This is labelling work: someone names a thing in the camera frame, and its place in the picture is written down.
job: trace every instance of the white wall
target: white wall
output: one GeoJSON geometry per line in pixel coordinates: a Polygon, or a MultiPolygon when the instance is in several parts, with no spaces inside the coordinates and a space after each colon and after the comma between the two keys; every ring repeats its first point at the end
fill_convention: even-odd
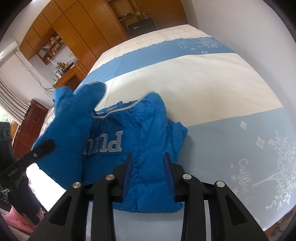
{"type": "Polygon", "coordinates": [[[67,63],[70,60],[76,58],[68,46],[63,48],[52,58],[52,61],[56,63],[67,63]]]}
{"type": "Polygon", "coordinates": [[[278,15],[263,0],[182,3],[189,24],[226,44],[261,75],[296,127],[296,43],[278,15]]]}
{"type": "Polygon", "coordinates": [[[33,56],[33,58],[30,59],[30,62],[39,72],[39,74],[42,75],[43,78],[47,80],[47,82],[53,85],[56,79],[53,80],[52,77],[57,77],[54,73],[57,63],[67,63],[74,58],[75,56],[68,46],[63,46],[63,48],[52,58],[52,62],[54,64],[49,62],[47,65],[45,65],[37,55],[33,56]]]}
{"type": "Polygon", "coordinates": [[[39,74],[47,80],[47,82],[52,85],[54,84],[55,81],[52,80],[52,77],[56,77],[56,75],[54,73],[55,66],[52,63],[45,65],[37,55],[31,58],[30,62],[32,63],[33,67],[39,72],[39,74]]]}
{"type": "MultiPolygon", "coordinates": [[[[26,63],[33,73],[39,78],[41,84],[45,88],[52,88],[50,85],[25,59],[25,57],[17,52],[17,55],[26,63]]],[[[0,78],[17,96],[26,102],[32,99],[37,100],[46,108],[53,105],[53,97],[47,96],[44,89],[29,71],[22,65],[21,61],[15,54],[10,55],[0,65],[0,78]]]]}

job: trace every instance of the blue puffer jacket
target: blue puffer jacket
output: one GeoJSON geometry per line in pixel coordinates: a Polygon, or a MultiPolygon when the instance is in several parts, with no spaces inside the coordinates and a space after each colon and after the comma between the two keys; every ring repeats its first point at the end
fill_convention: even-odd
{"type": "Polygon", "coordinates": [[[52,139],[55,150],[38,166],[63,188],[74,182],[96,182],[133,154],[128,195],[116,209],[142,213],[170,213],[182,205],[169,195],[163,169],[168,151],[177,162],[187,129],[166,117],[157,93],[138,101],[119,102],[94,116],[94,107],[105,93],[100,82],[82,86],[75,93],[67,88],[55,92],[55,119],[34,146],[52,139]]]}
{"type": "Polygon", "coordinates": [[[133,154],[133,172],[124,203],[113,207],[128,212],[170,213],[180,210],[169,195],[163,169],[163,154],[169,152],[174,163],[187,129],[166,116],[165,105],[157,93],[138,101],[119,102],[103,109],[93,120],[84,149],[83,184],[96,182],[124,163],[133,154]]]}

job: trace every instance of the bed sheet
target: bed sheet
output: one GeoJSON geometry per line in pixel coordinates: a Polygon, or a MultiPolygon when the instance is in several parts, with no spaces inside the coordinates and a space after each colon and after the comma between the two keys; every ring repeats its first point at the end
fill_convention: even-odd
{"type": "MultiPolygon", "coordinates": [[[[97,111],[159,93],[168,117],[188,128],[179,156],[185,171],[203,182],[223,180],[263,230],[295,206],[292,123],[260,75],[223,43],[189,25],[159,30],[105,52],[81,85],[89,81],[107,86],[97,111]]],[[[146,238],[135,232],[125,239],[133,228],[119,226],[119,240],[150,240],[170,225],[171,240],[179,240],[179,213],[171,216],[174,224],[153,216],[159,228],[146,238]]],[[[119,211],[115,222],[117,216],[141,220],[146,230],[153,226],[149,215],[119,211]]]]}

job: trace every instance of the wooden shelf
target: wooden shelf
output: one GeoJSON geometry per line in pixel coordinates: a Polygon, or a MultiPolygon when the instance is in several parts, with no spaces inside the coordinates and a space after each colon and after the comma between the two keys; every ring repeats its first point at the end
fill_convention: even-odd
{"type": "Polygon", "coordinates": [[[59,46],[61,46],[60,45],[60,43],[58,42],[58,40],[60,40],[61,38],[58,38],[52,45],[51,45],[51,47],[48,49],[48,51],[50,51],[56,44],[58,44],[59,46]]]}
{"type": "Polygon", "coordinates": [[[59,48],[59,50],[55,53],[55,55],[52,55],[50,52],[48,52],[50,55],[51,55],[51,59],[53,59],[56,55],[57,55],[57,53],[63,48],[65,46],[65,44],[64,45],[62,45],[60,48],[59,48]]]}
{"type": "Polygon", "coordinates": [[[131,17],[131,16],[133,16],[133,14],[131,14],[131,15],[128,15],[128,16],[126,16],[126,17],[122,18],[122,19],[118,19],[118,21],[119,21],[119,22],[121,22],[121,21],[123,21],[123,20],[125,20],[125,19],[127,19],[127,18],[129,18],[129,17],[131,17]]]}

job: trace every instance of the wooden door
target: wooden door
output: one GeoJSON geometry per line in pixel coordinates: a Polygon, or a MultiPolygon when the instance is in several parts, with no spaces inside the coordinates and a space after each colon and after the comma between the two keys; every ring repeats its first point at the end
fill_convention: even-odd
{"type": "Polygon", "coordinates": [[[127,40],[125,33],[104,0],[79,0],[79,2],[110,47],[114,47],[127,40]]]}
{"type": "Polygon", "coordinates": [[[74,3],[64,14],[97,58],[110,49],[100,31],[79,2],[74,3]]]}
{"type": "Polygon", "coordinates": [[[136,0],[147,18],[153,18],[158,29],[188,24],[181,0],[136,0]]]}
{"type": "Polygon", "coordinates": [[[31,150],[41,131],[48,109],[36,100],[31,101],[29,110],[16,132],[13,142],[15,158],[19,159],[31,150]]]}
{"type": "Polygon", "coordinates": [[[78,60],[83,64],[83,66],[85,66],[87,70],[90,70],[96,62],[96,57],[87,47],[83,39],[74,29],[65,15],[62,14],[53,23],[52,27],[73,52],[73,54],[78,58],[78,60]]]}

